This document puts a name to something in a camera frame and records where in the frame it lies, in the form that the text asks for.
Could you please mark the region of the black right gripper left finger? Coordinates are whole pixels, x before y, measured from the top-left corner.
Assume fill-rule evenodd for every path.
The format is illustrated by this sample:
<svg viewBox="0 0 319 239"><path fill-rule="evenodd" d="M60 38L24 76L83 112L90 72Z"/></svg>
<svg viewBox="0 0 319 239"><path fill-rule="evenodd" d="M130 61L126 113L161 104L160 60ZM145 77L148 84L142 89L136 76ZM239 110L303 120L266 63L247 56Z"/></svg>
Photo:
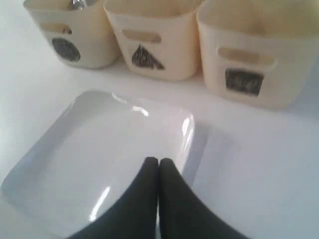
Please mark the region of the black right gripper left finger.
<svg viewBox="0 0 319 239"><path fill-rule="evenodd" d="M156 237L159 161L147 157L115 204L71 239L154 239Z"/></svg>

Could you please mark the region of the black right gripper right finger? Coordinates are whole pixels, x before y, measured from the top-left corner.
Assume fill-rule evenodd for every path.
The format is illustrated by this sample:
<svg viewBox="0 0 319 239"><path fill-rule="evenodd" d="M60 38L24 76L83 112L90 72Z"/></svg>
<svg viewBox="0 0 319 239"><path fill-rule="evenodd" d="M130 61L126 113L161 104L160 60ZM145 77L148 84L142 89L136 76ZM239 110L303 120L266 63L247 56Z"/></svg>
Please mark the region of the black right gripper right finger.
<svg viewBox="0 0 319 239"><path fill-rule="evenodd" d="M245 239L194 194L174 162L159 164L159 228L162 239Z"/></svg>

